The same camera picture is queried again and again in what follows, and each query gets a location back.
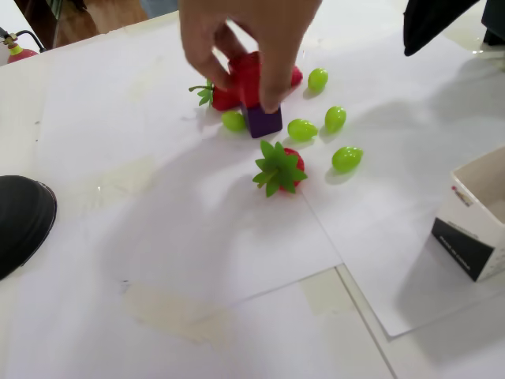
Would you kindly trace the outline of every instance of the black hose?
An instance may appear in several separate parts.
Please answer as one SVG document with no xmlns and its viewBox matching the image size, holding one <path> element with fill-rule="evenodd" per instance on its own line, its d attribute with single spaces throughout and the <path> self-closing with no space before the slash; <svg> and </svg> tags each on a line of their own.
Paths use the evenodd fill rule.
<svg viewBox="0 0 505 379">
<path fill-rule="evenodd" d="M 43 53 L 44 51 L 47 51 L 47 49 L 44 48 L 44 46 L 42 46 L 42 44 L 40 43 L 39 39 L 36 37 L 35 34 L 33 34 L 32 32 L 30 32 L 29 30 L 21 30 L 20 32 L 16 33 L 16 36 L 22 36 L 23 34 L 29 34 L 30 36 L 32 36 L 33 40 L 36 42 L 36 44 L 39 46 L 39 49 L 40 49 L 40 52 Z"/>
</svg>

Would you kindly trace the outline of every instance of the black object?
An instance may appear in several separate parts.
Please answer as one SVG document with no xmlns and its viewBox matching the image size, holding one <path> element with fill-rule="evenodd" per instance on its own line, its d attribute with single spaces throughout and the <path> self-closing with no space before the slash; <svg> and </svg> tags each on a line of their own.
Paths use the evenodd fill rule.
<svg viewBox="0 0 505 379">
<path fill-rule="evenodd" d="M 22 176 L 0 177 L 0 280 L 42 245 L 56 208 L 56 196 L 44 184 Z"/>
<path fill-rule="evenodd" d="M 488 0 L 482 16 L 482 24 L 488 28 L 484 42 L 489 46 L 505 45 L 505 1 Z"/>
<path fill-rule="evenodd" d="M 505 45 L 505 39 L 499 38 L 496 34 L 493 34 L 490 30 L 486 32 L 486 35 L 484 36 L 484 42 L 487 43 L 489 46 L 495 46 L 495 45 Z"/>
<path fill-rule="evenodd" d="M 405 55 L 417 53 L 478 0 L 409 0 L 403 25 Z"/>
<path fill-rule="evenodd" d="M 494 248 L 462 233 L 438 217 L 433 224 L 432 234 L 463 270 L 477 281 Z"/>
</svg>

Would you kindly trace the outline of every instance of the green grape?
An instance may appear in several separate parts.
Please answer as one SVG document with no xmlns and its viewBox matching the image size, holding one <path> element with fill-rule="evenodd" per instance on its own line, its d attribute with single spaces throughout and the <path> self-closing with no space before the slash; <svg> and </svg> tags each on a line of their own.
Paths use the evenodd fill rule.
<svg viewBox="0 0 505 379">
<path fill-rule="evenodd" d="M 326 117 L 324 118 L 324 125 L 329 133 L 338 132 L 346 122 L 347 113 L 342 107 L 331 107 L 326 112 Z"/>
<path fill-rule="evenodd" d="M 328 82 L 328 71 L 325 69 L 315 69 L 309 75 L 309 89 L 314 92 L 321 92 Z"/>
<path fill-rule="evenodd" d="M 244 116 L 236 111 L 227 111 L 221 116 L 224 126 L 232 132 L 240 132 L 245 129 Z"/>
<path fill-rule="evenodd" d="M 353 170 L 361 162 L 363 150 L 347 146 L 340 148 L 331 159 L 331 163 L 336 171 L 346 173 Z"/>
<path fill-rule="evenodd" d="M 317 135 L 317 128 L 311 122 L 297 118 L 288 124 L 287 133 L 296 141 L 308 141 Z"/>
</svg>

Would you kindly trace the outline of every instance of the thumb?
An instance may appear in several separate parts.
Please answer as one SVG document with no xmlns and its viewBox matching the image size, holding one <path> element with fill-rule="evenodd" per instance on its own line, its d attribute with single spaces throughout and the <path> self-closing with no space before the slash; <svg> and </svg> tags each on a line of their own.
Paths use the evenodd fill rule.
<svg viewBox="0 0 505 379">
<path fill-rule="evenodd" d="M 277 43 L 275 48 L 264 47 L 260 75 L 260 102 L 267 113 L 279 109 L 280 102 L 291 90 L 291 74 L 299 43 Z"/>
</svg>

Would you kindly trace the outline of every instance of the black cloth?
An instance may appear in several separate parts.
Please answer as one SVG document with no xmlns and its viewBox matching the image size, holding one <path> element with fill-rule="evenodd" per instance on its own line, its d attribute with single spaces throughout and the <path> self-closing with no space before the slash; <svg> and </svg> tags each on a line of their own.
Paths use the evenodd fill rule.
<svg viewBox="0 0 505 379">
<path fill-rule="evenodd" d="M 403 25 L 405 55 L 417 53 L 478 0 L 409 0 Z"/>
<path fill-rule="evenodd" d="M 0 280 L 25 263 L 46 239 L 56 200 L 45 185 L 22 176 L 0 176 Z"/>
</svg>

